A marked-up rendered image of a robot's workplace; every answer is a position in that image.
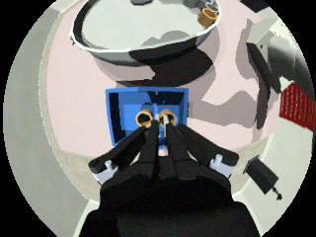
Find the blue crate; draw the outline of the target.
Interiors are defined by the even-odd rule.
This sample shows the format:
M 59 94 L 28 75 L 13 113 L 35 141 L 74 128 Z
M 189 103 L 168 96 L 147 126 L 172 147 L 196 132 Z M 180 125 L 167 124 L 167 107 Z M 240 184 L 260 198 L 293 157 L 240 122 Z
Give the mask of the blue crate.
M 121 92 L 121 93 L 118 93 Z M 184 93 L 181 93 L 184 92 Z M 171 110 L 178 123 L 187 124 L 189 88 L 129 87 L 106 89 L 106 106 L 112 145 L 118 145 L 140 127 L 137 114 L 148 109 L 156 114 Z

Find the bronze bushing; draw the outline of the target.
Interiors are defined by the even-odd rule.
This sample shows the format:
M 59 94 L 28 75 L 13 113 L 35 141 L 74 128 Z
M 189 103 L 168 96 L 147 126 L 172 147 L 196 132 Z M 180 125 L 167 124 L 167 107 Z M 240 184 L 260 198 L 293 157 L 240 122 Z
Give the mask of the bronze bushing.
M 161 121 L 161 117 L 162 117 L 163 115 L 165 115 L 165 114 L 170 114 L 170 115 L 173 116 L 172 119 L 171 119 L 171 123 L 172 123 L 173 125 L 175 125 L 175 123 L 176 123 L 176 117 L 175 117 L 175 115 L 173 114 L 173 112 L 171 112 L 171 111 L 169 111 L 169 110 L 163 110 L 163 111 L 160 113 L 160 124 L 161 124 L 161 126 L 164 127 L 163 121 Z
M 144 109 L 142 110 L 142 112 L 140 112 L 137 116 L 136 116 L 136 122 L 138 125 L 142 126 L 142 125 L 146 125 L 146 126 L 149 126 L 151 123 L 150 123 L 150 120 L 149 121 L 144 121 L 140 115 L 143 114 L 143 113 L 146 113 L 148 115 L 150 115 L 151 119 L 153 119 L 153 113 L 148 110 L 148 109 Z
M 209 9 L 202 9 L 197 18 L 197 21 L 205 27 L 210 27 L 216 19 L 217 15 L 213 11 Z

